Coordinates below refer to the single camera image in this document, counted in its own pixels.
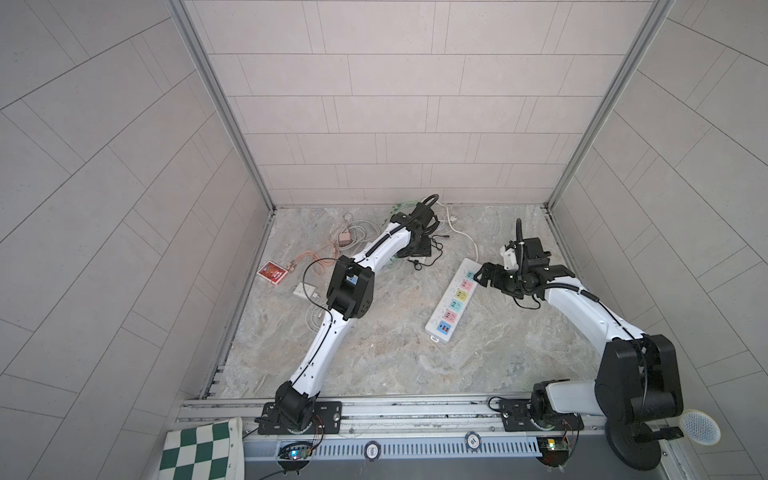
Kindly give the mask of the white round mesh disc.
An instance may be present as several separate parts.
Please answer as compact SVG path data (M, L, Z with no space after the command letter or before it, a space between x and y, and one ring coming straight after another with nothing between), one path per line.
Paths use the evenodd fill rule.
M722 438L716 420L700 410L684 410L678 417L678 426L686 437L699 445L714 446Z

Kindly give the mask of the small blue socket power strip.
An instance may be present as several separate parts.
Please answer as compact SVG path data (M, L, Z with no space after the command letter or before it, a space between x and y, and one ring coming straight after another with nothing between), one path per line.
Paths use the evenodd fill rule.
M299 297L312 298L316 288L304 282L299 282L295 287L293 294Z

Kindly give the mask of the long colourful socket power strip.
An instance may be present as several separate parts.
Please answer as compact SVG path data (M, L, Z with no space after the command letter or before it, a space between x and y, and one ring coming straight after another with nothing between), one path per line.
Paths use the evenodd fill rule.
M478 287L474 280L482 265L465 258L425 325L425 331L435 343L448 342L454 334L467 306Z

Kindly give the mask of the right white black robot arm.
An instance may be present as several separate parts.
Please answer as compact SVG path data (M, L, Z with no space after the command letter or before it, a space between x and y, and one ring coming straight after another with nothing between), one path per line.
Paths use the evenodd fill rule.
M526 299L532 308L544 303L562 313L600 356L595 379L553 380L537 384L529 411L540 429L558 415L602 415L620 425L677 417L684 399L677 354L663 335L649 335L613 312L564 265L553 265L537 237L527 238L520 223L501 254L502 264L485 263L475 275L483 287Z

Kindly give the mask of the green white checkerboard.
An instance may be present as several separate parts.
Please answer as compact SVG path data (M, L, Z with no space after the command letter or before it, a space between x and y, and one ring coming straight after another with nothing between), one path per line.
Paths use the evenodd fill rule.
M243 480L244 477L243 424L240 417L170 431L166 435L158 479Z

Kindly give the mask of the red card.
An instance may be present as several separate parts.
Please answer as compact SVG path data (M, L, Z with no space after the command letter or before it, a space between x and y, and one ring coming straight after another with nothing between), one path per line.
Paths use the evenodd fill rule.
M257 275L273 285L278 285L289 273L289 270L272 262L265 262L257 271Z

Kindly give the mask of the aluminium rail frame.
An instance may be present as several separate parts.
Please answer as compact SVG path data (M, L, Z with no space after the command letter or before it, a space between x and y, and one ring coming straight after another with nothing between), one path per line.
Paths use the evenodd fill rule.
M201 426L240 417L248 461L277 461L284 445L313 444L310 462L421 459L537 458L537 437L561 437L573 455L580 440L605 433L607 420L595 415L558 415L540 429L529 403L513 395L346 397L319 400L306 431L260 434L268 399L186 400L176 422Z

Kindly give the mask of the right circuit board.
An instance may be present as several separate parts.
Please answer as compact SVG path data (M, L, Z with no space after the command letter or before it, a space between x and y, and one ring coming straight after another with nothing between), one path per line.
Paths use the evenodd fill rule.
M568 462L571 448L569 442L561 437L537 437L541 455L537 460L547 467L559 468Z

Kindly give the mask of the left circuit board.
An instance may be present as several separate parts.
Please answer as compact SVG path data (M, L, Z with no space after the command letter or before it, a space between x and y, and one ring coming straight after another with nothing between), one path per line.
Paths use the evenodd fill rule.
M306 467L313 454L313 444L307 441L289 443L277 453L277 463L284 472L299 472Z

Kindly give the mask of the white charger with black cable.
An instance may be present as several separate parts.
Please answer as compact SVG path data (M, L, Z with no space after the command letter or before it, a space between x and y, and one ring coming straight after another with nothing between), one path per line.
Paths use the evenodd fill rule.
M444 245L442 238L449 238L449 235L433 235L428 238L429 243L423 242L418 253L424 253L424 256L411 256L407 261L416 271L432 267L444 254Z

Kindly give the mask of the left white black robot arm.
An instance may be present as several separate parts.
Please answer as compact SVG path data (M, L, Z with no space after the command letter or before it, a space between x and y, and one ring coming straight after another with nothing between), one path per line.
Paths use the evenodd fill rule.
M363 317L373 303L375 276L393 257L424 255L431 235L439 226L433 211L439 196L432 194L418 202L409 213L392 215L382 233L363 250L334 260L327 301L321 306L324 317L307 354L289 380L275 393L265 414L266 426L259 433L280 429L302 433L310 427L323 380L347 330Z

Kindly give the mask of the black round stand base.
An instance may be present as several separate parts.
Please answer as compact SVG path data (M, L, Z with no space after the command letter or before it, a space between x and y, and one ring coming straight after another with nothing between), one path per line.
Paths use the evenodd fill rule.
M684 437L679 427L652 430L646 423L622 424L613 420L606 422L605 434L617 457L638 471L650 471L660 464L660 440L677 440Z

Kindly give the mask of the circuit board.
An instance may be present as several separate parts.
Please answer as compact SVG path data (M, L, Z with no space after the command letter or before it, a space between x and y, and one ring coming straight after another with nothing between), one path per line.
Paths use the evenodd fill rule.
M568 462L571 448L569 442L561 437L537 437L541 455L537 460L547 467L559 468Z
M284 472L299 472L306 467L313 454L313 444L307 441L289 443L277 453L277 463Z

